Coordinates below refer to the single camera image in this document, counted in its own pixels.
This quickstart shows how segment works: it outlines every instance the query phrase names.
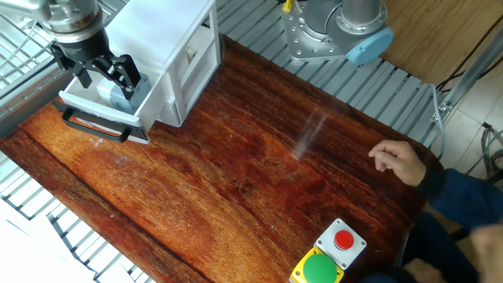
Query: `wooden table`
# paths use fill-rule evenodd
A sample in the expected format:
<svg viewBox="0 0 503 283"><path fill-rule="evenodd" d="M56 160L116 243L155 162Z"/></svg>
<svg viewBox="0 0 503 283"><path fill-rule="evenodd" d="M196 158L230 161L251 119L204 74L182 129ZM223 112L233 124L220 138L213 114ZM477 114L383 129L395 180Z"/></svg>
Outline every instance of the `wooden table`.
<svg viewBox="0 0 503 283"><path fill-rule="evenodd" d="M229 39L181 128L116 144L52 105L0 150L158 282L285 282L336 218L367 240L344 282L390 266L424 199L367 152L422 145Z"/></svg>

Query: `white plastic part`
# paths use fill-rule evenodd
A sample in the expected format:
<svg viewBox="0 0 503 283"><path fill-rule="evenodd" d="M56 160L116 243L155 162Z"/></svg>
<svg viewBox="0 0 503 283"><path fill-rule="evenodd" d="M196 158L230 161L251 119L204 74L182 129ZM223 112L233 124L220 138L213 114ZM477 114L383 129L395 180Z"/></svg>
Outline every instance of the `white plastic part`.
<svg viewBox="0 0 503 283"><path fill-rule="evenodd" d="M345 251L337 248L334 242L336 233L341 230L350 232L354 238L353 246ZM342 270L346 270L366 246L365 240L341 219L336 219L314 243L314 247L321 249Z"/></svg>
<svg viewBox="0 0 503 283"><path fill-rule="evenodd" d="M110 50L116 56L131 55L139 72L149 77L152 90L140 108L130 115L110 107L97 91L102 76L96 72L90 72L93 83L88 89L73 79L60 92L61 98L68 105L140 127L145 133L156 119L180 127L220 64L216 15L215 0L129 1L106 31ZM209 28L201 26L206 17Z"/></svg>

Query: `red button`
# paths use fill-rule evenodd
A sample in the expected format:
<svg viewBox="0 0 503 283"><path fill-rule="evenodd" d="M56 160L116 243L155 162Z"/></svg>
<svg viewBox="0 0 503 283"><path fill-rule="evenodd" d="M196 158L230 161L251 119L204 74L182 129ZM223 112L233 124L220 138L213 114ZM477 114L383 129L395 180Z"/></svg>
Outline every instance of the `red button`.
<svg viewBox="0 0 503 283"><path fill-rule="evenodd" d="M336 233L335 242L337 248L345 251L353 246L354 238L353 235L351 235L351 233L349 233L348 231L341 230Z"/></svg>

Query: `yellow cable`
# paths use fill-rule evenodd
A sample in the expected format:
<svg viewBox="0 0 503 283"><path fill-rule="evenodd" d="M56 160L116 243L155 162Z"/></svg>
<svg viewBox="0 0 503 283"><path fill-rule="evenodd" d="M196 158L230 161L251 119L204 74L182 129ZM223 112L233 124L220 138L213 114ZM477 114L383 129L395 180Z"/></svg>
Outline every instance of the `yellow cable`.
<svg viewBox="0 0 503 283"><path fill-rule="evenodd" d="M292 2L293 0L286 0L286 2L283 4L283 11L290 12L292 10Z"/></svg>

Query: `drawer handle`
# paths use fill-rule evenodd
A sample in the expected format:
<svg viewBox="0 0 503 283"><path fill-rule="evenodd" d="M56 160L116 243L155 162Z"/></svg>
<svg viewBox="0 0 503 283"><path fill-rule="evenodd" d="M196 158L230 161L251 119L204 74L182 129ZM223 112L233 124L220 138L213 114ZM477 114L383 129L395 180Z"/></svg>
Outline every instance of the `drawer handle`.
<svg viewBox="0 0 503 283"><path fill-rule="evenodd" d="M73 123L72 121L70 121L70 118L73 116L74 112L79 112L79 110L74 109L74 108L66 108L66 110L64 110L64 112L63 112L63 121L69 127L72 127L72 128L74 128L76 130L81 130L81 131L83 131L85 133L93 134L93 135L95 135L95 136L97 136L99 138L106 138L106 139L108 139L110 141L118 142L118 143L125 142L127 140L127 138L129 138L129 135L131 134L131 129L129 127L124 127L123 133L120 136L115 136L115 135L112 135L112 134L104 133L104 132L99 131L99 130L95 130L95 129L91 129L89 127L85 127L85 126L77 124L77 123Z"/></svg>

